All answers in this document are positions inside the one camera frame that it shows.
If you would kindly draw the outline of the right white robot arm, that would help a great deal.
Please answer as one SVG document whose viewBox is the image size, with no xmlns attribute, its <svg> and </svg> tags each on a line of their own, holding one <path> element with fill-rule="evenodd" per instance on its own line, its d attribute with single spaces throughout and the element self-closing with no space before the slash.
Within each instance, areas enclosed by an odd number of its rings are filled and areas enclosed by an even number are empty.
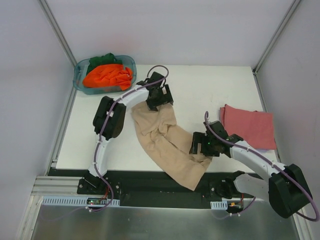
<svg viewBox="0 0 320 240">
<path fill-rule="evenodd" d="M 203 124 L 205 132 L 193 133 L 191 154 L 226 155 L 258 175 L 253 177 L 243 171 L 234 172 L 216 188 L 223 198 L 231 199 L 241 193 L 252 195 L 267 201 L 282 218 L 297 214 L 308 204 L 316 206 L 305 176 L 297 165 L 269 160 L 239 135 L 229 135 L 220 121 L 205 121 Z"/>
</svg>

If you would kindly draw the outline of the beige t shirt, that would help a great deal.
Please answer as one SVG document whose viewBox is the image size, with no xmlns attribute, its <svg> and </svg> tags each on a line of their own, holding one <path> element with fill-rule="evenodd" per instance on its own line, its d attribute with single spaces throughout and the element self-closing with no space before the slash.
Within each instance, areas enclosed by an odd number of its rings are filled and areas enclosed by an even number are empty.
<svg viewBox="0 0 320 240">
<path fill-rule="evenodd" d="M 167 103 L 152 111 L 141 102 L 131 109 L 131 116 L 146 154 L 179 185 L 194 191 L 212 158 L 189 153 L 193 136 L 177 125 L 173 106 Z"/>
</svg>

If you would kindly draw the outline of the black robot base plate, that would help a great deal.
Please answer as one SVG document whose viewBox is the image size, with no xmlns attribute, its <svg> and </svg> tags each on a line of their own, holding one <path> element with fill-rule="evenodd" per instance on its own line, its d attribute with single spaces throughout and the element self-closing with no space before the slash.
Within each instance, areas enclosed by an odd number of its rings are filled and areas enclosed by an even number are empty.
<svg viewBox="0 0 320 240">
<path fill-rule="evenodd" d="M 227 186 L 231 172 L 205 173 L 195 190 L 181 186 L 161 171 L 109 170 L 101 180 L 90 176 L 88 170 L 52 168 L 50 177 L 79 177 L 77 194 L 107 195 L 120 201 L 122 207 L 209 209 L 211 202 L 223 199 L 242 205 L 247 193 L 240 193 Z"/>
</svg>

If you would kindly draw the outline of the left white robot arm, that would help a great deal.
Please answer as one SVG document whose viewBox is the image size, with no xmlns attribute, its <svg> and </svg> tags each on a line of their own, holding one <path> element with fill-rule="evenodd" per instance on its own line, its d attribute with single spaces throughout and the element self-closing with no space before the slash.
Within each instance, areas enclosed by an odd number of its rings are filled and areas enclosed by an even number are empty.
<svg viewBox="0 0 320 240">
<path fill-rule="evenodd" d="M 111 191 L 105 177 L 108 171 L 107 151 L 124 128 L 126 112 L 142 102 L 154 112 L 159 106 L 172 105 L 174 100 L 166 80 L 166 76 L 154 71 L 118 98 L 104 96 L 101 99 L 92 122 L 96 133 L 93 162 L 78 182 L 78 194 L 102 195 Z"/>
</svg>

